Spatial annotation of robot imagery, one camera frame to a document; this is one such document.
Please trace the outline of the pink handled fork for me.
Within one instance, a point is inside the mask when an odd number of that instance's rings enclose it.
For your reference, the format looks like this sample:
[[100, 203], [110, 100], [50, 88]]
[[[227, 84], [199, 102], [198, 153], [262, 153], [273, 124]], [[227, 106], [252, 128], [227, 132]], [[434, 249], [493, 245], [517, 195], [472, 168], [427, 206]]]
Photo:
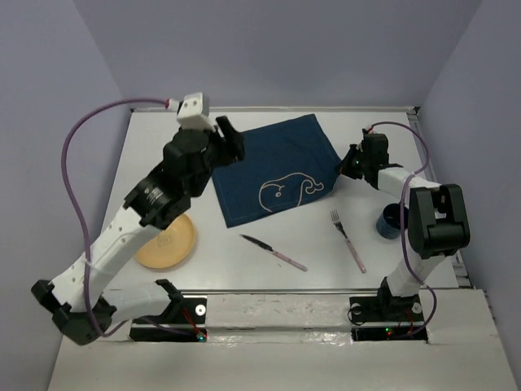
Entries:
[[333, 225], [335, 226], [336, 230], [343, 236], [344, 242], [346, 243], [346, 245], [349, 249], [349, 252], [352, 254], [352, 257], [353, 257], [354, 261], [356, 262], [360, 272], [362, 274], [365, 274], [367, 272], [366, 267], [365, 267], [364, 263], [362, 262], [352, 241], [349, 239], [336, 209], [331, 210], [331, 220], [332, 220]]

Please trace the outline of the navy whale placemat cloth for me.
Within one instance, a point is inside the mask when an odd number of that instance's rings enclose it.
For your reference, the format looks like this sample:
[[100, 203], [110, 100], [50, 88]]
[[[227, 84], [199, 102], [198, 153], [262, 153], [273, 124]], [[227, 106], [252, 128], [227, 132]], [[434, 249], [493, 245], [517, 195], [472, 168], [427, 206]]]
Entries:
[[340, 158], [313, 114], [243, 133], [245, 158], [212, 174], [227, 227], [321, 199]]

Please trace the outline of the dark blue mug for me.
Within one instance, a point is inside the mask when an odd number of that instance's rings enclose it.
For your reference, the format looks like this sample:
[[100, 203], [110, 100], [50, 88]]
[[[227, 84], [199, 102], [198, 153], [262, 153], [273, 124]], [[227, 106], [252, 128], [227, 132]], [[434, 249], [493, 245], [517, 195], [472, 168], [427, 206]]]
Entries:
[[397, 239], [401, 236], [400, 210], [398, 203], [388, 204], [379, 215], [375, 228], [384, 239]]

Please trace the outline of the yellow round plate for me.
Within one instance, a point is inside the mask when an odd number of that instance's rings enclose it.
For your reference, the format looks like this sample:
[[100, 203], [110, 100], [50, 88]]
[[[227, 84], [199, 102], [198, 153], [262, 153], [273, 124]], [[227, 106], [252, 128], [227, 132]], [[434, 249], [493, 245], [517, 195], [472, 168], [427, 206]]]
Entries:
[[195, 246], [195, 225], [186, 214], [177, 217], [165, 231], [142, 246], [136, 260], [152, 270], [172, 268], [188, 257]]

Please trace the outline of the pink handled knife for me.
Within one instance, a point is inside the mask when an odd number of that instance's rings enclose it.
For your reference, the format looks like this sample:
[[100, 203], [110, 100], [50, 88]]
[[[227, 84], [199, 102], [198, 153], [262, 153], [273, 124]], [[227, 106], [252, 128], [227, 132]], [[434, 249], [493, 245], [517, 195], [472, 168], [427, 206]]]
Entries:
[[307, 272], [308, 271], [308, 268], [302, 264], [300, 264], [299, 262], [289, 258], [288, 256], [280, 253], [279, 251], [275, 250], [272, 246], [268, 245], [267, 243], [257, 239], [257, 238], [254, 238], [250, 235], [245, 235], [245, 234], [240, 234], [240, 236], [251, 242], [252, 244], [255, 244], [257, 247], [259, 248], [262, 248], [263, 250], [265, 250], [266, 252], [272, 254], [273, 256], [277, 257], [278, 259], [286, 262], [287, 264], [291, 265], [291, 266], [294, 266], [295, 268], [303, 271], [303, 272]]

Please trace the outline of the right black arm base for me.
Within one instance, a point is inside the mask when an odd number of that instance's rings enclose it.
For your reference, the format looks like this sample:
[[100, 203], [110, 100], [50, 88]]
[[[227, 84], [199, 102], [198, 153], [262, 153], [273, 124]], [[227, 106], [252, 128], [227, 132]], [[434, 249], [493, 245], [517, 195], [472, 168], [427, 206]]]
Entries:
[[428, 341], [427, 331], [418, 330], [424, 322], [418, 295], [390, 306], [384, 306], [376, 296], [350, 297], [347, 317], [354, 342]]

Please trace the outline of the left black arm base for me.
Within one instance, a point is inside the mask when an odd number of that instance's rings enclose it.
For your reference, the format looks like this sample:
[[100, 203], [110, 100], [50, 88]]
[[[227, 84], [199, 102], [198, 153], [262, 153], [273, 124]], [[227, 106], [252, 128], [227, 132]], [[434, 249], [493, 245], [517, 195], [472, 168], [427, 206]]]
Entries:
[[208, 338], [207, 303], [207, 296], [185, 296], [181, 309], [175, 314], [150, 317], [150, 322], [133, 320], [129, 338], [134, 342], [204, 343]]

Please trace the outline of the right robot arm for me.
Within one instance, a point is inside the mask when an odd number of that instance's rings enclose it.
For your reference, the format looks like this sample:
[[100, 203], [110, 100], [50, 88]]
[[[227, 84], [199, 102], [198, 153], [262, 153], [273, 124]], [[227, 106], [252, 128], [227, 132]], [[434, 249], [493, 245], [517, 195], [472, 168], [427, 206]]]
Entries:
[[369, 307], [383, 319], [394, 319], [417, 301], [416, 296], [429, 274], [471, 239], [466, 205], [461, 187], [439, 184], [412, 174], [389, 162], [388, 139], [372, 130], [349, 146], [337, 166], [340, 174], [363, 179], [373, 188], [395, 196], [404, 209], [407, 253], [396, 269], [383, 279]]

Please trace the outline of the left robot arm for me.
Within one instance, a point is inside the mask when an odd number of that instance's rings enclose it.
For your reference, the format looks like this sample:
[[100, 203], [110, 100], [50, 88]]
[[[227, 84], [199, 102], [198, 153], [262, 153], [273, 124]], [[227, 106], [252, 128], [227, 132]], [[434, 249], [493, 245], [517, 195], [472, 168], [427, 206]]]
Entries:
[[181, 125], [165, 144], [162, 161], [125, 197], [100, 236], [61, 275], [32, 286], [59, 331], [77, 345], [87, 345], [128, 320], [174, 320], [184, 297], [169, 280], [119, 290], [107, 286], [141, 247], [203, 194], [215, 169], [244, 157], [243, 136], [226, 116], [207, 128]]

